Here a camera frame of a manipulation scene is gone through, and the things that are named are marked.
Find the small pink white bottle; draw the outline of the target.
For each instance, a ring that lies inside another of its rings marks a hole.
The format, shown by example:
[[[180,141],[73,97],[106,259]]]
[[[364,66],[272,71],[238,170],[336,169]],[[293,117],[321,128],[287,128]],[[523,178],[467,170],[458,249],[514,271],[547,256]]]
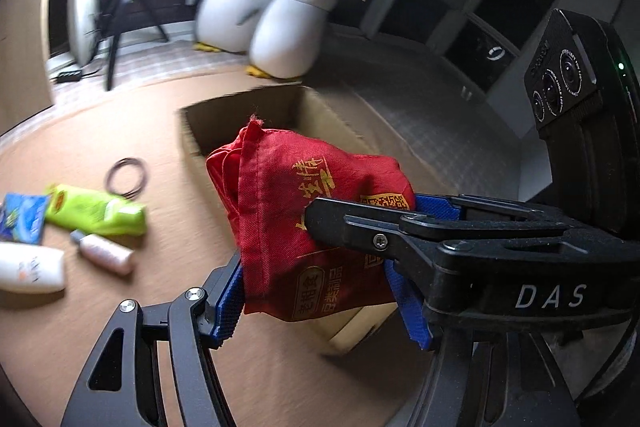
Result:
[[[134,252],[125,246],[80,230],[70,233],[70,240],[78,247],[82,257],[107,271],[122,277],[134,271]]]

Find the green cream tube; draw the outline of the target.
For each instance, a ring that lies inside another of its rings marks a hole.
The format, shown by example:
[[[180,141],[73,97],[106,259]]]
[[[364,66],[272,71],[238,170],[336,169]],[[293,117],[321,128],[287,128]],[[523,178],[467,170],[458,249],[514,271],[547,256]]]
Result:
[[[103,236],[142,236],[148,231],[145,205],[104,191],[55,183],[46,188],[46,221],[60,228]]]

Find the small plush penguin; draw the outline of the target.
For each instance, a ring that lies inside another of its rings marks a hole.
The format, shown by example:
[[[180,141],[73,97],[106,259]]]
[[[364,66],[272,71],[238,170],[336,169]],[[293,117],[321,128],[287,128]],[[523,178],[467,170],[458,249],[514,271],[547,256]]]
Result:
[[[326,21],[338,0],[257,0],[236,23],[257,20],[248,47],[247,75],[292,80],[306,75],[320,54]]]

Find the blue toy package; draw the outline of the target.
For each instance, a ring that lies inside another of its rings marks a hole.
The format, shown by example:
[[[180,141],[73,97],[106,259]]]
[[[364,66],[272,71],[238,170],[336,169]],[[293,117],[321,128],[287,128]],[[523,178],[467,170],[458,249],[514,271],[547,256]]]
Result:
[[[40,245],[49,197],[8,193],[1,204],[2,241]]]

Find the brown cardboard box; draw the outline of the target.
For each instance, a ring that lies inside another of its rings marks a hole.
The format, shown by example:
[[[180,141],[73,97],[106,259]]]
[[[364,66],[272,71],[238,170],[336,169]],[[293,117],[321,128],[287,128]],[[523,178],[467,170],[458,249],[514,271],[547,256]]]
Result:
[[[341,102],[337,94],[324,96],[293,82],[217,96],[179,110],[179,136],[186,169],[221,226],[222,243],[230,249],[235,248],[234,237],[206,171],[205,158],[235,139],[253,115],[268,128],[291,129],[348,153],[396,158],[418,193],[454,193],[454,188],[439,179],[436,170],[416,156],[406,140],[357,95],[349,94]]]

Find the black power strip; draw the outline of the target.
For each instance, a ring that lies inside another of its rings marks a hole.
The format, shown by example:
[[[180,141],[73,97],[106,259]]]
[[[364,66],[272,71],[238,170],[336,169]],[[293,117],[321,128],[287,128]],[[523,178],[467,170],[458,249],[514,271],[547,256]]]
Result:
[[[54,82],[56,84],[74,83],[80,81],[82,77],[84,77],[84,72],[81,69],[63,70],[55,76]]]

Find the wooden headboard panel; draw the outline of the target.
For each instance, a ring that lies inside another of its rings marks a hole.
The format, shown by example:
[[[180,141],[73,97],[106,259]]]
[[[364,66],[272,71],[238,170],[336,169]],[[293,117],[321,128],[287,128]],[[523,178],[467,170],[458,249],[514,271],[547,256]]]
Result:
[[[1,0],[1,131],[53,104],[49,0]]]

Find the red drawstring pouch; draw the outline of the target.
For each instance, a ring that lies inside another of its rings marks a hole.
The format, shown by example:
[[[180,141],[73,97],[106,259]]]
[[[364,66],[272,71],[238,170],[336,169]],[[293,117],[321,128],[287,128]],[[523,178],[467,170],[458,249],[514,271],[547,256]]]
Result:
[[[411,210],[416,196],[398,161],[349,154],[250,118],[206,159],[241,255],[244,311],[297,322],[393,301],[383,260],[309,235],[317,197]]]

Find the white lotion bottle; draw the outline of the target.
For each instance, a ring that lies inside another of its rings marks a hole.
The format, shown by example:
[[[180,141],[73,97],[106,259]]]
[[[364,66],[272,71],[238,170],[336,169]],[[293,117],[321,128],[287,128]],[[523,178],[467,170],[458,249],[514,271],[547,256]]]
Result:
[[[40,245],[2,242],[0,287],[2,291],[32,295],[64,291],[64,251]]]

